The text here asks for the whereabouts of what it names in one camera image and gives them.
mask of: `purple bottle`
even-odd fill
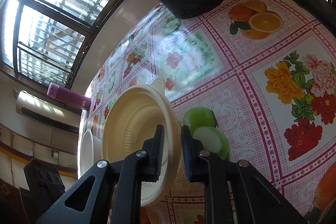
[[[84,110],[90,109],[91,98],[85,97],[84,95],[72,90],[68,90],[55,83],[49,84],[47,95],[72,107]]]

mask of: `red flower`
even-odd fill
[[[166,59],[167,65],[170,66],[172,69],[176,69],[179,62],[181,62],[183,56],[178,54],[177,52],[170,52],[168,53],[168,58]]]
[[[168,90],[171,90],[175,85],[176,85],[176,80],[171,79],[171,78],[167,78],[167,81],[166,81],[166,88],[167,88]]]
[[[324,124],[333,123],[336,112],[336,97],[333,94],[324,93],[323,97],[314,97],[311,101],[313,111],[321,115]]]
[[[132,67],[127,67],[125,70],[124,70],[124,77],[125,78],[127,75],[129,75],[129,73],[131,72],[132,70]]]
[[[141,55],[134,57],[132,60],[133,65],[136,65],[138,62],[141,61],[141,59],[142,59]]]
[[[288,150],[289,161],[295,160],[318,145],[322,137],[322,126],[309,124],[308,118],[299,118],[298,125],[293,124],[284,133],[287,142],[291,146]]]
[[[194,224],[205,224],[205,219],[201,215],[197,215],[197,221],[194,221]]]
[[[104,111],[104,117],[105,117],[105,120],[107,118],[107,115],[109,115],[109,108],[108,107],[105,107],[105,111]]]

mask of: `yellow stripe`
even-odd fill
[[[9,156],[10,158],[12,158],[13,160],[17,160],[23,164],[27,164],[29,161],[28,160],[25,160],[15,154],[13,154],[12,152],[9,152],[8,150],[0,147],[0,152],[4,153],[5,155]],[[64,171],[60,171],[58,170],[59,174],[61,176],[65,176],[65,177],[70,177],[70,178],[77,178],[77,174],[74,174],[74,173],[69,173],[69,172],[64,172]]]

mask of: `bowl handle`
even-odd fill
[[[153,83],[150,84],[150,86],[154,89],[156,89],[159,93],[162,95],[165,94],[165,81],[163,78],[156,78]]]

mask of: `window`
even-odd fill
[[[6,0],[1,57],[42,85],[70,87],[95,32],[118,0]]]

